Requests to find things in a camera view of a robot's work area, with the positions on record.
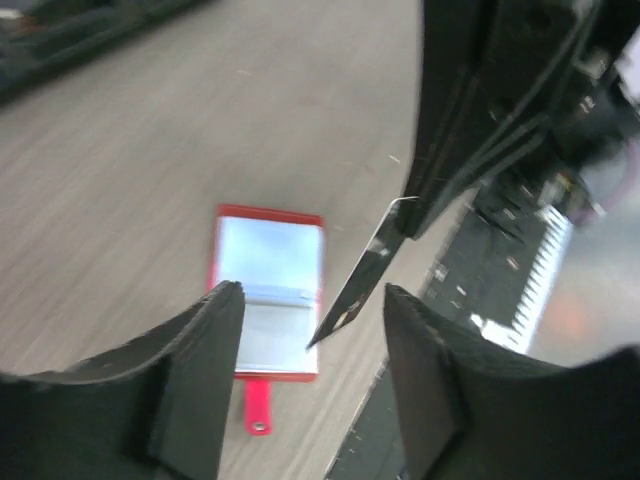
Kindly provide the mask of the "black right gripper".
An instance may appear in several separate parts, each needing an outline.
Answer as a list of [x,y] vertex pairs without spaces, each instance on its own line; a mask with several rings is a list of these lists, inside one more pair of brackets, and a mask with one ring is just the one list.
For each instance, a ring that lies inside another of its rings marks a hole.
[[402,233],[420,237],[477,170],[581,165],[639,133],[622,76],[636,1],[568,3],[573,24],[540,71],[537,1],[425,1],[422,73]]

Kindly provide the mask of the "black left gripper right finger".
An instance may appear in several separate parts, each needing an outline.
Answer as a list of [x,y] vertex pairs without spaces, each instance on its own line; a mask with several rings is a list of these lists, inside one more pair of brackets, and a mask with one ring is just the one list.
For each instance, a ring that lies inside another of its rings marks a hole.
[[384,324],[412,479],[635,479],[639,350],[573,368],[511,352],[403,288]]

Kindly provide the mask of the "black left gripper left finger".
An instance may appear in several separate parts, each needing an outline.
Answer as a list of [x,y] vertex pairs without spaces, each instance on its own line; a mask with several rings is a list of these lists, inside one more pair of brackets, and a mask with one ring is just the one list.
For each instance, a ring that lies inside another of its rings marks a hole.
[[5,479],[214,479],[245,296],[225,281],[63,371],[1,376]]

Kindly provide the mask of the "red leather card holder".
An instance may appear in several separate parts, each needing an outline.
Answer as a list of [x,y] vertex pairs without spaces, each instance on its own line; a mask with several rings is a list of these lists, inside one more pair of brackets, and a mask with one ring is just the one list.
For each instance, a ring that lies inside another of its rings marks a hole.
[[221,204],[216,209],[207,286],[235,281],[245,311],[235,377],[244,383],[244,425],[272,432],[271,385],[311,382],[319,355],[324,220],[314,214]]

